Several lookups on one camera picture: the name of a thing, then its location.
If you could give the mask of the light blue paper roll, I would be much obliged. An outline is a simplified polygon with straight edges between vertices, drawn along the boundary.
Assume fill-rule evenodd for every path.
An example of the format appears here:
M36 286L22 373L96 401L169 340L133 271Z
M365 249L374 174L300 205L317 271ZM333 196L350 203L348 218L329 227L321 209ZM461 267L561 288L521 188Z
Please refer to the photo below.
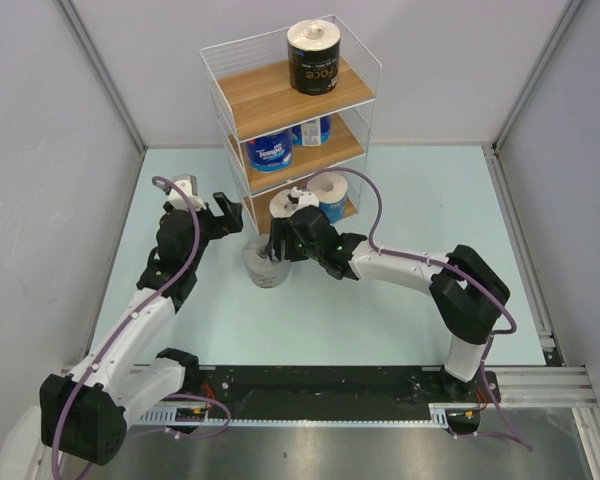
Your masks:
M297 187L282 189L269 202L271 218L289 218L298 209L299 195Z

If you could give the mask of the grey paper roll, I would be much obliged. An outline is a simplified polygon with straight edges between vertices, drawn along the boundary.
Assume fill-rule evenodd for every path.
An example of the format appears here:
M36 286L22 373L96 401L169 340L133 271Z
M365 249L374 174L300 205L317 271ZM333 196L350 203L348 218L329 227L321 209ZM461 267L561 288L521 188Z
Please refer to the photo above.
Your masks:
M253 283L260 288L275 288L289 275L291 262L272 260L265 249L269 241L267 234L252 238L242 250L244 266Z

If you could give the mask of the blue starry paper roll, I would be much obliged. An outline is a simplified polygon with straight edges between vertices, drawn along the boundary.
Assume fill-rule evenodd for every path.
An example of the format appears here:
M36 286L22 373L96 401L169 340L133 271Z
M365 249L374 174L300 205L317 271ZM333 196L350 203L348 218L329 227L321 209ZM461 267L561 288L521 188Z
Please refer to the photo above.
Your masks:
M307 188L317 196L319 208L331 223L336 223L344 217L349 188L345 176L334 172L323 172L311 178Z

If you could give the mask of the blue Tempo paper roll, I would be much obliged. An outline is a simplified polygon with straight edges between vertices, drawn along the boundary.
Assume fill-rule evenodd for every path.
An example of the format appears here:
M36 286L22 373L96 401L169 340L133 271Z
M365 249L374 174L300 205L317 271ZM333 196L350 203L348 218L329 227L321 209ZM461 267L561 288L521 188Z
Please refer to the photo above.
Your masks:
M245 143L250 166L259 172L272 173L289 167L293 158L290 129L261 136Z

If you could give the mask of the blue white paper roll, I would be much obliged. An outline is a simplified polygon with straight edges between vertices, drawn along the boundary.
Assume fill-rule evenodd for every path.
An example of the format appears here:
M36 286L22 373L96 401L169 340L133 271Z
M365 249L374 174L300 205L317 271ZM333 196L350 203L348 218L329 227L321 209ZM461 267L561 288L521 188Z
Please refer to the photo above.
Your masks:
M292 144L301 147L320 147L329 141L331 116L325 115L291 127Z

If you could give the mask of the black paper roll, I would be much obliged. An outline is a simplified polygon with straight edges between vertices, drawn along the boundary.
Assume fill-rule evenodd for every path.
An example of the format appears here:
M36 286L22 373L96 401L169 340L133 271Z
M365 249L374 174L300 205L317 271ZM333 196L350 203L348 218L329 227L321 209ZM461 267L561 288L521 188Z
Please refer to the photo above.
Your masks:
M339 80L339 27L327 20L303 20L287 31L290 84L317 96L331 92Z

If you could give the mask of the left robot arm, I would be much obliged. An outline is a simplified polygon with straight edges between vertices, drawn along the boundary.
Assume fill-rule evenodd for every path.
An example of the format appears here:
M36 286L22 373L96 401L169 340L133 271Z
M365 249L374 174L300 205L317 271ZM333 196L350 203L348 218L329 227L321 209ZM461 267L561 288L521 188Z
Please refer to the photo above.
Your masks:
M213 240L243 229L240 203L222 192L209 205L180 188L170 191L156 244L121 318L108 336L64 376L51 374L39 391L41 441L52 450L52 471L62 453L103 466L118 453L128 429L159 401L187 400L204 392L197 356L175 348L160 351L149 368L133 375L136 358L179 312L197 283L196 270Z

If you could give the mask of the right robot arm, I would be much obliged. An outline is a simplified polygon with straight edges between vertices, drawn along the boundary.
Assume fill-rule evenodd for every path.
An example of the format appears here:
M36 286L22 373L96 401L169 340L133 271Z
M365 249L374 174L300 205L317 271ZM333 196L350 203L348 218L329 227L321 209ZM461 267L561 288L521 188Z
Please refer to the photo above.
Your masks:
M311 259L337 280L382 281L430 296L451 334L441 389L453 401L476 391L483 355L510 290L471 247L458 245L438 257L383 249L365 235L338 232L321 209L307 206L271 215L266 252L277 261Z

